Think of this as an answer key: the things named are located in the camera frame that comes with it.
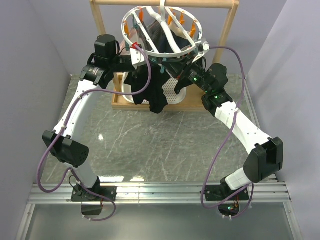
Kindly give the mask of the black boxer underwear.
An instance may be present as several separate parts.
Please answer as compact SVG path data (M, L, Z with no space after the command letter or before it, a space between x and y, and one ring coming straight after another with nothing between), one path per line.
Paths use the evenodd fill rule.
M131 87L132 92L140 91L148 80L148 67L143 65L138 67L134 72L129 72L124 83ZM137 95L133 95L135 105L141 105L144 100L149 102L149 110L155 114L162 112L164 107L168 105L167 98L162 89L163 85L171 78L167 73L161 73L161 67L151 64L151 79L147 89Z

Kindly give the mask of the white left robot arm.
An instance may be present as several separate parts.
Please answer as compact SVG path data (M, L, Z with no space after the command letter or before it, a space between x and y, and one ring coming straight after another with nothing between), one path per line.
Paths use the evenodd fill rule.
M79 142L85 123L101 93L116 73L134 71L131 57L121 55L119 42L113 35L99 35L94 53L82 69L76 93L65 114L52 131L46 130L42 139L47 147L37 169L41 170L48 155L67 166L64 175L71 173L76 179L75 192L89 201L106 197L99 177L87 162L89 148Z

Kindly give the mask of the white round clip hanger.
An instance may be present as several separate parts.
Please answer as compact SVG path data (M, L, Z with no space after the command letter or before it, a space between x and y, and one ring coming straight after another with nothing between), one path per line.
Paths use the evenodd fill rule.
M144 10L146 10L152 18L160 23L169 43L169 53L158 52L158 49L143 27L142 22L144 22ZM156 13L151 6L139 6L139 8L137 6L131 9L124 16L121 24L122 36L128 44L131 44L131 41L128 39L130 36L127 23L129 17L132 18L132 27L135 28L135 31L137 32L137 29L141 28L147 38L147 41L151 45L152 51L145 49L145 52L151 57L160 59L180 58L192 51L196 52L196 42L203 39L202 25L190 12L182 8L172 9L164 7L164 17L162 19L161 12Z

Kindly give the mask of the aluminium mounting rail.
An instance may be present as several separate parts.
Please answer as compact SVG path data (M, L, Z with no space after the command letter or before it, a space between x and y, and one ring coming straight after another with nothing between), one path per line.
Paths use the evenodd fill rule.
M199 204L200 182L112 182L103 187L116 186L116 204ZM63 184L53 193L42 192L33 185L28 204L72 204L73 188ZM291 201L284 182L262 182L253 190L254 203L286 203Z

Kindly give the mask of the wooden hanger rack frame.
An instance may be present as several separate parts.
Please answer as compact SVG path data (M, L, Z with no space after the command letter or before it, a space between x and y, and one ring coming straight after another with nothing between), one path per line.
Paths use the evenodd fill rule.
M138 6L138 8L139 6L156 6L159 7L162 19L165 15L165 7L168 7L169 9L178 9L178 7L228 9L228 14L224 22L218 46L225 46L239 6L239 0L90 0L89 3L99 35L106 34L100 5ZM212 63L220 62L222 52L222 49L216 51ZM205 109L200 98L199 100L195 99L196 97L201 97L202 91L197 90L194 85L189 86L188 90L189 92L187 92L186 97L182 102L167 105L164 108L164 111L204 112ZM125 101L124 97L116 94L112 96L111 106L115 110L149 110L147 104L135 105Z

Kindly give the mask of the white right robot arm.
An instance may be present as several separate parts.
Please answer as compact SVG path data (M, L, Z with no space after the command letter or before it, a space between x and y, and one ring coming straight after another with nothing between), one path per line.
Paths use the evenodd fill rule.
M224 65L214 63L204 70L190 57L183 57L164 60L162 66L179 82L192 83L204 91L201 98L204 108L231 130L248 153L243 167L221 181L220 194L224 199L233 199L241 187L259 183L283 168L283 141L260 130L227 94L228 77Z

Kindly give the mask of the white perforated plastic basket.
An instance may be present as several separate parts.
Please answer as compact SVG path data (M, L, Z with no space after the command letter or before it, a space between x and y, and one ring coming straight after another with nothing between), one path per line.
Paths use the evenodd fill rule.
M124 81L126 80L128 73L117 73L117 76L120 80L120 84L121 84L121 91L124 93L129 93L131 92L131 86L128 84L125 84ZM179 93L175 92L175 87L177 85L178 81L175 78L170 78L163 86L162 86L162 90L163 93L166 97L167 103L169 105L174 105L174 104L179 104L181 103L186 95L187 95L187 88L183 88L182 90L180 90Z

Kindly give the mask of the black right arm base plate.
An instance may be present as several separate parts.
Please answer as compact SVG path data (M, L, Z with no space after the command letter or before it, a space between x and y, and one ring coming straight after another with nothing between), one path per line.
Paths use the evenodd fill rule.
M207 202L221 202L235 192L235 190L230 190L228 186L224 186L223 184L207 184L204 190L204 197ZM248 189L245 188L229 200L247 201L249 198Z

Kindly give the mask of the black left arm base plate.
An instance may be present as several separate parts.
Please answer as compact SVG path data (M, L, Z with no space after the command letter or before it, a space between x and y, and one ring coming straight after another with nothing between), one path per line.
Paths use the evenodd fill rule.
M108 198L112 201L116 200L117 187L116 186L99 186L97 188L85 190L82 186L76 185L73 188L71 201L72 202L99 202L105 201Z

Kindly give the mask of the grey striped hanging underwear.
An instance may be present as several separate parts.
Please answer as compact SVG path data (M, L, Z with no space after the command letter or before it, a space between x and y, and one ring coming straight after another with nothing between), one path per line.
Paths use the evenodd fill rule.
M146 26L144 22L142 22L142 26L147 31L150 39L152 40L153 44L157 48L159 53L169 53L171 50L168 50L170 47L167 37L158 21L154 21L149 26ZM152 51L153 48L151 47L150 43L147 41L147 37L144 35L141 28L138 28L137 35L140 41L142 42L144 49L147 51Z

